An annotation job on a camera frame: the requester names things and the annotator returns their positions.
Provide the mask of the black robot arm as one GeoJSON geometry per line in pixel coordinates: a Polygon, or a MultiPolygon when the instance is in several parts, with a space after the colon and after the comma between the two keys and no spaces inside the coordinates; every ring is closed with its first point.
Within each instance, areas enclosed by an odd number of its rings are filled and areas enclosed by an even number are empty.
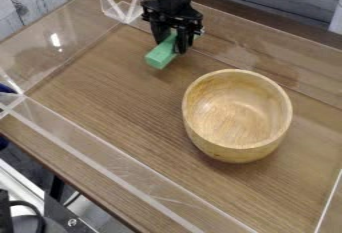
{"type": "Polygon", "coordinates": [[[194,38],[202,34],[203,14],[193,7],[193,0],[143,0],[142,18],[150,23],[153,35],[161,44],[177,31],[174,50],[185,54],[194,38]]]}

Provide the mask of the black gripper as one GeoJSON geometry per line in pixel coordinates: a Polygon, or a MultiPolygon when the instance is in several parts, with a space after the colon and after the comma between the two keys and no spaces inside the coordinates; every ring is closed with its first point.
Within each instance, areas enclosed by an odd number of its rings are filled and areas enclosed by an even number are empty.
{"type": "Polygon", "coordinates": [[[191,0],[143,0],[141,5],[157,43],[161,44],[177,29],[177,51],[185,54],[203,30],[203,14],[193,8],[191,0]]]}

